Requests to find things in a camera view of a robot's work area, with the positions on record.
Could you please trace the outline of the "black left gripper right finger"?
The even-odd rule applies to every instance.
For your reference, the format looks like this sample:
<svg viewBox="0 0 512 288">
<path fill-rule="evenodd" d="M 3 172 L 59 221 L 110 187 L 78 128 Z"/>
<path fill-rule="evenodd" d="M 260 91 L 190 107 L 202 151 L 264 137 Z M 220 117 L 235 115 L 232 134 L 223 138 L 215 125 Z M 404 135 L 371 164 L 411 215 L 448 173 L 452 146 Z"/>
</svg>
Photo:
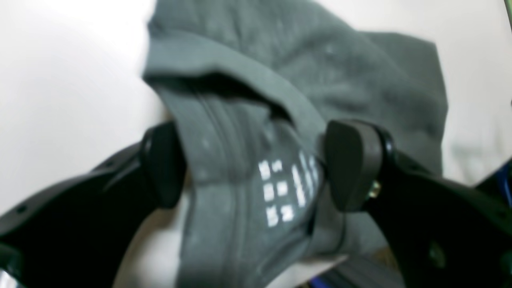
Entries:
<svg viewBox="0 0 512 288">
<path fill-rule="evenodd" d="M 372 217 L 406 287 L 510 288 L 511 161 L 468 187 L 429 172 L 372 124 L 333 120 L 324 145 L 336 208 Z"/>
</svg>

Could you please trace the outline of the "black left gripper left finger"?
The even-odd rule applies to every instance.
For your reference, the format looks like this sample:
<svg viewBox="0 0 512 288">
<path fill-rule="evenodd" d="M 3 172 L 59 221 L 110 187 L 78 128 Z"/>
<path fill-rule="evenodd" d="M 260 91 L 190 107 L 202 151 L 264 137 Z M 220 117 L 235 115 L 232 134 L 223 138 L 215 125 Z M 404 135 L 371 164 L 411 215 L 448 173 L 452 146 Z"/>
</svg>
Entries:
<svg viewBox="0 0 512 288">
<path fill-rule="evenodd" d="M 2 288 L 111 288 L 130 242 L 158 208 L 174 208 L 186 162 L 165 122 L 91 172 L 1 216 Z"/>
</svg>

